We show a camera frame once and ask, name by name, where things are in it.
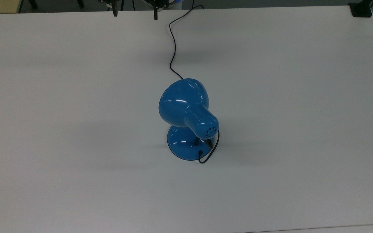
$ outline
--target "black metal bracket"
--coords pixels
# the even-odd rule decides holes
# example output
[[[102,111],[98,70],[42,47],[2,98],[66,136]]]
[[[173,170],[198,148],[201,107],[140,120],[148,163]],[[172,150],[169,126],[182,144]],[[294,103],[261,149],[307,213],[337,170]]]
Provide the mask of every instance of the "black metal bracket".
[[[353,17],[370,18],[372,12],[370,10],[370,3],[372,0],[363,0],[360,3],[349,3]]]
[[[116,9],[116,2],[119,0],[99,0],[100,3],[105,3],[109,6],[111,6],[111,9],[113,10],[113,15],[117,17],[117,9]]]
[[[145,0],[153,7],[153,16],[155,20],[158,20],[158,10],[161,8],[169,7],[169,0]]]

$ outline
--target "chair leg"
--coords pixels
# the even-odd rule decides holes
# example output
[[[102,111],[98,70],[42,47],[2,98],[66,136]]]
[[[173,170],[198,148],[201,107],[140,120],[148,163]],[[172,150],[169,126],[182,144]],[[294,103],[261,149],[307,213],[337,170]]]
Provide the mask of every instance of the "chair leg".
[[[37,8],[38,8],[37,3],[35,2],[35,0],[28,0],[28,1],[30,2],[31,7],[32,7],[33,9],[37,9]]]
[[[80,6],[81,8],[84,7],[84,2],[83,2],[83,0],[77,0],[77,2],[79,3],[79,6]]]

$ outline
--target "white table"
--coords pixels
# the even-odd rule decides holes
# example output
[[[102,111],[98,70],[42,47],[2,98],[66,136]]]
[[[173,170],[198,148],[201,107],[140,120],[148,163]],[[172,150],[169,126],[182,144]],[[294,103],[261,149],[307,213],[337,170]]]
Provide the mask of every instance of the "white table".
[[[353,227],[328,227],[303,230],[269,231],[271,233],[373,233],[373,225]]]
[[[373,224],[373,17],[196,10],[174,68],[220,121],[204,165],[158,114],[179,11],[0,15],[0,233]]]

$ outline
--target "lamp shade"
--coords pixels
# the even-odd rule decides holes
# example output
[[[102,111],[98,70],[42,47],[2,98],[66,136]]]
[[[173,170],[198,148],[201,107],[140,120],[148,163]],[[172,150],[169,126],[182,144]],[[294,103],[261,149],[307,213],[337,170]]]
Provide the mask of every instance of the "lamp shade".
[[[159,102],[159,114],[168,124],[190,128],[200,139],[211,139],[219,128],[217,118],[208,110],[208,94],[197,80],[185,78],[170,85]]]
[[[159,114],[172,125],[167,142],[178,158],[197,160],[201,154],[206,155],[212,149],[219,123],[208,107],[207,91],[195,79],[176,81],[162,94]]]

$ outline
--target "lamp base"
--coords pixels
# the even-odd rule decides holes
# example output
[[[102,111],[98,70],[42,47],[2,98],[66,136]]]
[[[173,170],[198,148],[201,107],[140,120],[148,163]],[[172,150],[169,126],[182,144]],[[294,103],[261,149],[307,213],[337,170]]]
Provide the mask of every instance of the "lamp base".
[[[203,139],[197,139],[197,136],[190,128],[180,128],[171,126],[167,136],[169,149],[178,158],[194,161],[198,159],[199,151],[205,157],[210,152],[208,145]]]

